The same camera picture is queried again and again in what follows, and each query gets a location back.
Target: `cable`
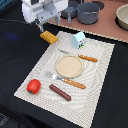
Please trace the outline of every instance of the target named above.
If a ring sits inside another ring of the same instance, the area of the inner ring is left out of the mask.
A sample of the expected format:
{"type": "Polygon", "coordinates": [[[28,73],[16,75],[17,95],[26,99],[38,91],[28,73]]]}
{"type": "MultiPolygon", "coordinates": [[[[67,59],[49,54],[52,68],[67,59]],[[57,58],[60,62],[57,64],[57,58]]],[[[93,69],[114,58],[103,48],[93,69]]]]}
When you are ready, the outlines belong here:
{"type": "MultiPolygon", "coordinates": [[[[18,122],[18,128],[21,128],[21,127],[20,127],[20,124],[21,124],[21,123],[18,122]]],[[[25,126],[24,128],[31,128],[31,125],[25,126]]]]}
{"type": "Polygon", "coordinates": [[[31,23],[26,23],[26,22],[22,22],[22,21],[18,21],[18,20],[4,20],[4,19],[0,19],[0,21],[17,22],[17,23],[22,23],[22,24],[26,24],[26,25],[31,25],[31,23]]]}

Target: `wooden handle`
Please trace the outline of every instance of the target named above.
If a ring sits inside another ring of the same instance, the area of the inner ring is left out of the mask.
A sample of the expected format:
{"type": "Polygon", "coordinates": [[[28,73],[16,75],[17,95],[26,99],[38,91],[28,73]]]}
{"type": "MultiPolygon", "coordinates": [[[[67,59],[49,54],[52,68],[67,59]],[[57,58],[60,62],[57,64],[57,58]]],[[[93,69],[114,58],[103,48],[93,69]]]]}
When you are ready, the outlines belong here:
{"type": "Polygon", "coordinates": [[[85,89],[86,88],[85,85],[77,83],[77,82],[74,82],[74,81],[69,80],[69,79],[64,79],[64,82],[68,83],[68,84],[71,84],[71,85],[74,85],[74,86],[76,86],[78,88],[81,88],[81,89],[85,89]]]}
{"type": "Polygon", "coordinates": [[[92,57],[88,57],[88,56],[78,55],[78,57],[81,58],[81,59],[92,61],[92,62],[97,62],[98,61],[97,59],[92,58],[92,57]]]}

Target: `metal pot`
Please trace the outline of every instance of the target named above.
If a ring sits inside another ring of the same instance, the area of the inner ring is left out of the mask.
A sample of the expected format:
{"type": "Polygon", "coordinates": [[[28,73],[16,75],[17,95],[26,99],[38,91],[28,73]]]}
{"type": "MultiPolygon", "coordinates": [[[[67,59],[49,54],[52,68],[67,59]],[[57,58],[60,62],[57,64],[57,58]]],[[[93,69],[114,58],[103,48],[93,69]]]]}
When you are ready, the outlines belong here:
{"type": "Polygon", "coordinates": [[[75,2],[77,2],[78,4],[84,3],[84,0],[69,0],[69,1],[75,1],[75,2]]]}
{"type": "Polygon", "coordinates": [[[123,5],[117,9],[116,15],[120,26],[128,30],[128,4],[123,5]]]}
{"type": "Polygon", "coordinates": [[[68,18],[68,23],[71,23],[71,18],[77,16],[78,3],[75,1],[68,1],[68,7],[62,11],[61,16],[68,18]]]}
{"type": "Polygon", "coordinates": [[[86,2],[78,5],[77,18],[83,24],[93,24],[98,20],[99,6],[97,4],[86,2]]]}

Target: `sausage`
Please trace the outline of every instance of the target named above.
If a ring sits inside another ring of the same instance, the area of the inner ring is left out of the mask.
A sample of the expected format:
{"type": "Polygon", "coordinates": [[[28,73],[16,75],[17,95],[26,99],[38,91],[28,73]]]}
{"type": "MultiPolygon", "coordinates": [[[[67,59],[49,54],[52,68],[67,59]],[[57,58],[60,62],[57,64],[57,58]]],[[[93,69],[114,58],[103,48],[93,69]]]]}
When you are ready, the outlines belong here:
{"type": "Polygon", "coordinates": [[[63,98],[65,98],[66,100],[68,100],[68,101],[71,100],[71,96],[69,96],[68,94],[66,94],[65,92],[63,92],[62,90],[60,90],[59,88],[57,88],[56,86],[54,86],[53,84],[51,84],[49,86],[49,88],[51,90],[53,90],[54,92],[56,92],[57,94],[59,94],[60,96],[62,96],[63,98]]]}

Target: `beige plate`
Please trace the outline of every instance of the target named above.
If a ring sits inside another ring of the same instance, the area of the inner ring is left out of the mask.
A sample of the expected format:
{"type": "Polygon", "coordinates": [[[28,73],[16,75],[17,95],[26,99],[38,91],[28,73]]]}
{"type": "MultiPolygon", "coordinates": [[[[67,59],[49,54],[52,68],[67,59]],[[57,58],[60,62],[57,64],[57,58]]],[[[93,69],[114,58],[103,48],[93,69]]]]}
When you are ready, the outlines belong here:
{"type": "Polygon", "coordinates": [[[77,56],[66,55],[57,61],[56,70],[64,78],[78,77],[83,71],[83,62],[77,56]]]}

